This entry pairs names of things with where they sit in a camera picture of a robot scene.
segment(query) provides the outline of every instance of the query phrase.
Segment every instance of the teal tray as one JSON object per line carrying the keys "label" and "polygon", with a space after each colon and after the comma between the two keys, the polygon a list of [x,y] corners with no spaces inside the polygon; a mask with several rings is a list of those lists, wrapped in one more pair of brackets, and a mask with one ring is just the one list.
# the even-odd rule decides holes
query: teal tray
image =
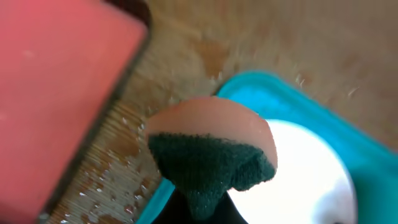
{"label": "teal tray", "polygon": [[[317,133],[340,156],[354,182],[359,224],[398,223],[398,155],[279,80],[251,71],[227,81],[217,94],[252,109],[264,119],[300,124]],[[150,224],[174,186],[162,180],[137,224]]]}

